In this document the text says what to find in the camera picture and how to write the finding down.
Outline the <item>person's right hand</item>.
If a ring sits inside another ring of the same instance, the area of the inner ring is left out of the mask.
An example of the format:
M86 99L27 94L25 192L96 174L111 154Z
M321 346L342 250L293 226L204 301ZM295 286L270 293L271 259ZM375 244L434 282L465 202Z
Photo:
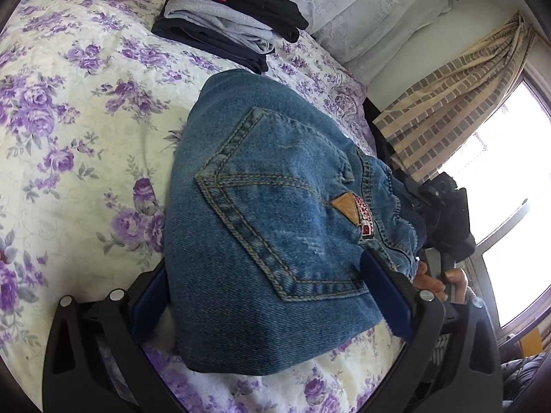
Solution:
M466 300L468 278L465 271L455 267L445 272L445 280L433 278L428 274L428 266L425 262L420 261L418 264L417 275L413 279L413 286L417 291L430 291L439 300L446 301L446 286L451 285L455 288L455 302L464 304Z

